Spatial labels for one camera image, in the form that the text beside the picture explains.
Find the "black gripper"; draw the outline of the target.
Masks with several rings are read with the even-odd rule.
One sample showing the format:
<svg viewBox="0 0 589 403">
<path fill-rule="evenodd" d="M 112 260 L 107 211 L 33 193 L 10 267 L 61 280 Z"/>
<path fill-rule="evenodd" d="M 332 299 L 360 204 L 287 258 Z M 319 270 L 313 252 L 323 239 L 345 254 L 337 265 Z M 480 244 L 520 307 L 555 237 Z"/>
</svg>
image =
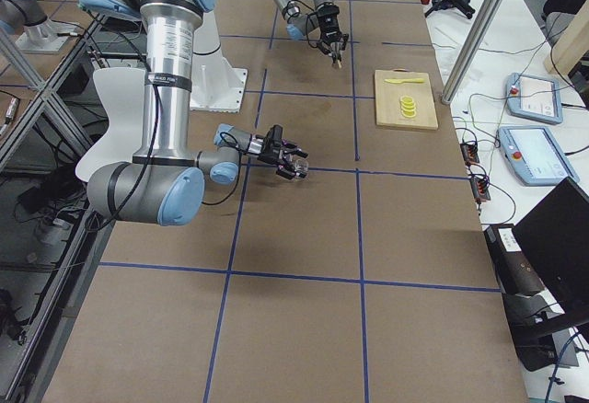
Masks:
<svg viewBox="0 0 589 403">
<path fill-rule="evenodd" d="M 307 158 L 307 152 L 296 144 L 283 144 L 283 137 L 280 133 L 268 133 L 264 137 L 257 135 L 256 138 L 261 140 L 261 149 L 257 157 L 259 161 L 265 164 L 275 165 L 276 174 L 282 178 L 293 179 L 298 177 L 296 165 L 291 162 L 285 162 L 282 153 L 283 155 Z"/>
<path fill-rule="evenodd" d="M 341 33 L 338 15 L 340 9 L 337 5 L 323 5 L 317 9 L 317 18 L 320 29 L 320 40 L 317 48 L 330 59 L 335 58 L 334 44 L 337 42 L 337 55 L 341 56 L 346 50 L 349 35 Z"/>
</svg>

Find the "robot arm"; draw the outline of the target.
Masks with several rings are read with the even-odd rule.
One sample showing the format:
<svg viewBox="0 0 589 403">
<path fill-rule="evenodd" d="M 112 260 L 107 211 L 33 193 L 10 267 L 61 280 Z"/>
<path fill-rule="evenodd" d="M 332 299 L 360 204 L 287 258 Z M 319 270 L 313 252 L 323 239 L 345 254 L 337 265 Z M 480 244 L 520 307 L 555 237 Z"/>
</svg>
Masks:
<svg viewBox="0 0 589 403">
<path fill-rule="evenodd" d="M 273 0 L 286 22 L 286 31 L 292 40 L 306 40 L 341 68 L 341 53 L 346 49 L 349 35 L 341 31 L 338 16 L 340 8 L 334 0 L 313 0 L 306 6 L 300 0 Z"/>
<path fill-rule="evenodd" d="M 240 175 L 243 155 L 273 165 L 277 175 L 304 178 L 307 154 L 283 139 L 281 126 L 263 136 L 222 124 L 215 151 L 191 152 L 187 146 L 194 36 L 215 0 L 79 0 L 88 11 L 140 20 L 146 29 L 146 53 L 139 57 L 143 97 L 142 132 L 130 159 L 93 170 L 87 182 L 92 208 L 113 220 L 162 226 L 189 223 L 203 204 L 205 183 L 231 184 Z"/>
</svg>

